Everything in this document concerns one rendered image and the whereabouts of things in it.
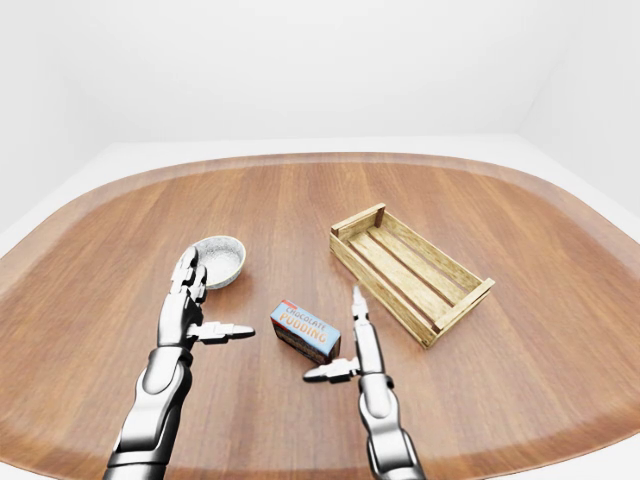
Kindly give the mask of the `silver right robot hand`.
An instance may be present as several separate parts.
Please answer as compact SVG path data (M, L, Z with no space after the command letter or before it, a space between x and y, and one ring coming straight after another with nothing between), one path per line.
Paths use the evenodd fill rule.
M368 305L358 285L353 287L352 315L357 356L351 360L334 359L329 364L312 368L303 375L305 382L339 383L356 375L364 378L380 374L382 384L388 384L377 333L369 320Z

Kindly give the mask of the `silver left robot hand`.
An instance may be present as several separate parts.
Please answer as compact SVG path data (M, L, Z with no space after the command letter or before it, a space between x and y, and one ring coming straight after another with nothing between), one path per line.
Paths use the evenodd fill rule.
M190 350L196 341L222 344L255 335L249 326L203 322L207 269L199 264L194 246L188 247L176 263L159 317L157 345L181 346Z

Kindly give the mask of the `chocolate pudding box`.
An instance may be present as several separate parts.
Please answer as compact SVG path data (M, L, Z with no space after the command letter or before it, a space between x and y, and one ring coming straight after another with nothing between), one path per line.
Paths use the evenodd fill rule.
M328 364L339 355L340 331L296 304L283 300L270 319L279 339L314 362Z

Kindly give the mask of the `wooden slat tray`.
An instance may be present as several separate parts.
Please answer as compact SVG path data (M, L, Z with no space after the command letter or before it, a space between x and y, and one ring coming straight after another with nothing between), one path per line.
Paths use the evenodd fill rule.
M330 250L425 348L494 285L388 213L383 203L333 225Z

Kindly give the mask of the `white speckled bowl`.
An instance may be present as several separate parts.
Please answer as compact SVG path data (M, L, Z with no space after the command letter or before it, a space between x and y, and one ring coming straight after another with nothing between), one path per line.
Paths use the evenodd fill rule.
M240 274L246 259L244 244L235 237L216 235L193 244L198 251L198 264L207 269L206 288L220 289Z

